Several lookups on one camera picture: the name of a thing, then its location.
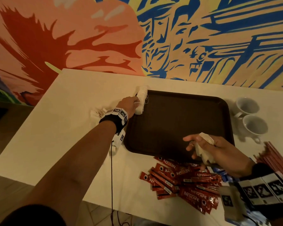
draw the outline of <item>tray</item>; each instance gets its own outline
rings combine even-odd
[[[234,144],[227,103],[218,97],[148,90],[142,115],[128,121],[125,147],[134,153],[195,162],[182,140],[204,132]]]

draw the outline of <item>tabletop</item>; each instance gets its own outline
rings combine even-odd
[[[283,91],[223,86],[171,79],[63,69],[38,105],[0,155],[0,176],[36,185],[45,173],[93,126],[92,108],[112,108],[124,97],[134,96],[138,86],[151,90],[216,96],[229,106],[239,97],[258,102],[258,116],[268,123],[263,141],[271,141],[283,156]],[[236,147],[252,157],[263,145],[242,139],[235,131]],[[160,223],[179,225],[230,225],[218,209],[202,215],[181,198],[157,200],[150,185],[139,179],[156,164],[151,156],[135,154],[122,145],[113,156],[113,208]],[[85,201],[111,208],[110,157],[107,155]]]

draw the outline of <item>cup handle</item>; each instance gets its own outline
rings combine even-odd
[[[239,112],[239,113],[237,113],[234,117],[235,118],[238,118],[239,116],[241,116],[242,115],[242,112]]]
[[[253,137],[252,138],[257,144],[261,144],[261,140],[259,137]]]

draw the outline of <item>hand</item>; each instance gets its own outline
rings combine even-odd
[[[138,97],[123,98],[117,104],[117,108],[123,108],[128,113],[128,118],[131,118],[135,113],[135,109],[139,106],[139,103],[134,103],[134,102],[139,102],[139,98]]]
[[[184,141],[190,141],[186,150],[191,151],[196,142],[202,149],[209,152],[216,163],[225,169],[229,175],[236,178],[251,175],[252,167],[255,163],[250,158],[239,151],[234,145],[226,141],[223,137],[211,137],[215,142],[214,145],[209,144],[198,134],[184,137]],[[192,158],[197,158],[196,152],[193,152]]]

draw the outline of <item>colorful wall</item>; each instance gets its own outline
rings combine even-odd
[[[283,90],[283,0],[0,0],[0,100],[63,68]]]

